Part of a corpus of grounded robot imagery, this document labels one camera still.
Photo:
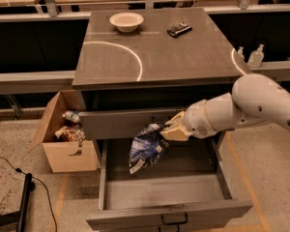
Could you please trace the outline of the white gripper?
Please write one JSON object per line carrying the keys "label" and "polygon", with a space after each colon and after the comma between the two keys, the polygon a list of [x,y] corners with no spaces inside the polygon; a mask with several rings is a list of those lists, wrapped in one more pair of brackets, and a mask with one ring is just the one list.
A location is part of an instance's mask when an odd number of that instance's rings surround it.
{"label": "white gripper", "polygon": [[179,112],[165,123],[166,128],[159,133],[166,140],[173,141],[187,141],[190,136],[203,139],[215,135],[217,131],[206,115],[206,103],[206,100],[198,101],[185,112]]}

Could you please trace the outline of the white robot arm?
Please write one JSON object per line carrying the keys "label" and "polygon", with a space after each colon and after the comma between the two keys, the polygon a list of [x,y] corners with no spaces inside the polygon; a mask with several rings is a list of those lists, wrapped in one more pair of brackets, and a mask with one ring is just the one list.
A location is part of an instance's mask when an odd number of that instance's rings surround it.
{"label": "white robot arm", "polygon": [[290,132],[290,93],[267,76],[251,73],[238,78],[230,93],[198,101],[178,113],[160,133],[167,140],[186,141],[266,122]]}

